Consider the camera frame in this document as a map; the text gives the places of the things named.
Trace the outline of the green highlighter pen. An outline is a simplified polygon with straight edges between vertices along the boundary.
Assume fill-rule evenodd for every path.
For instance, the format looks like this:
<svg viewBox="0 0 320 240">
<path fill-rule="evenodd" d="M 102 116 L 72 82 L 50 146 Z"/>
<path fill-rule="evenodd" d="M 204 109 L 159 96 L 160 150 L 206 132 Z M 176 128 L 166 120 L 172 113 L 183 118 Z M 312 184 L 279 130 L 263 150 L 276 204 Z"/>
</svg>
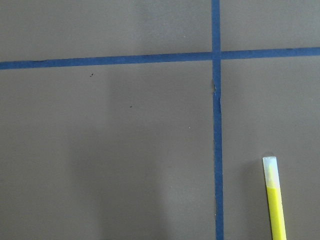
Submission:
<svg viewBox="0 0 320 240">
<path fill-rule="evenodd" d="M 286 227 L 282 203 L 281 185 L 277 158 L 265 156 L 262 158 L 270 225 L 273 240 L 286 240 Z"/>
</svg>

